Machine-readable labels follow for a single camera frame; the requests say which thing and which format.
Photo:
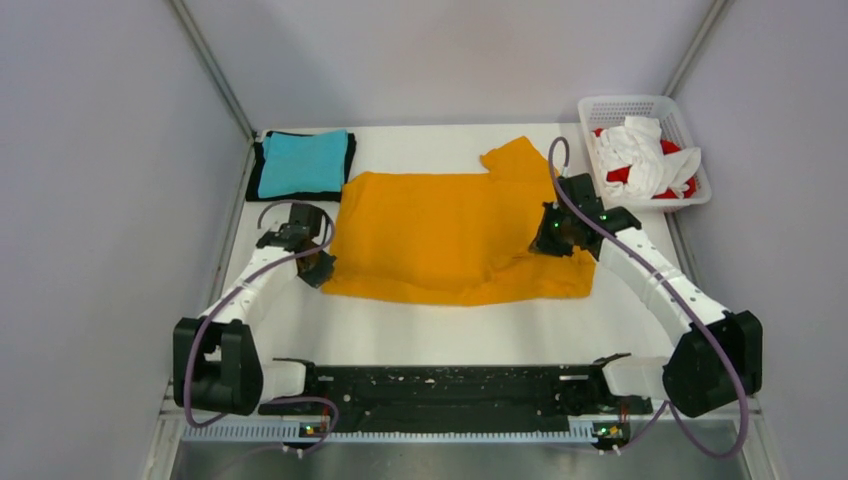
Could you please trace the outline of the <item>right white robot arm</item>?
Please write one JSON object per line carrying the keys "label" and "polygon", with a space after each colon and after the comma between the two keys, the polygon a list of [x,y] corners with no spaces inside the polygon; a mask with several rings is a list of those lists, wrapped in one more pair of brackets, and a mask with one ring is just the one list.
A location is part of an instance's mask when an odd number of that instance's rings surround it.
{"label": "right white robot arm", "polygon": [[616,355],[586,385],[589,404],[612,412],[627,396],[670,402],[695,418],[758,393],[763,380],[763,327],[749,311],[734,313],[703,293],[653,244],[629,210],[606,208],[588,174],[559,176],[533,253],[589,253],[615,274],[665,331],[668,357]]}

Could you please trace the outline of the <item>orange t shirt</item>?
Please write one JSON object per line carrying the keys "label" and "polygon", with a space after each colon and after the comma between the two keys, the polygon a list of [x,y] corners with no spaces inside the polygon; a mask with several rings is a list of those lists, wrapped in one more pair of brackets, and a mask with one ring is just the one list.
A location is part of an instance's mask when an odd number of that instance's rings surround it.
{"label": "orange t shirt", "polygon": [[530,249],[555,195],[547,160],[519,137],[480,162],[479,173],[366,172],[350,181],[323,292],[447,306],[587,297],[590,253]]}

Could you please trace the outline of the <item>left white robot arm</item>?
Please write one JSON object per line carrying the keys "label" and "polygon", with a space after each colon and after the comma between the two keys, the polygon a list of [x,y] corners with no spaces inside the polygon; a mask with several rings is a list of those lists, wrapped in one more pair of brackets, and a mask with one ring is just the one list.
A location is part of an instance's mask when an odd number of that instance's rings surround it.
{"label": "left white robot arm", "polygon": [[206,427],[197,410],[218,421],[247,416],[283,398],[297,413],[319,404],[320,386],[298,360],[276,360],[261,324],[276,299],[292,283],[319,288],[334,271],[327,248],[335,237],[331,216],[304,201],[288,200],[287,221],[257,226],[260,236],[247,265],[198,317],[184,317],[172,333],[175,403],[193,427]]}

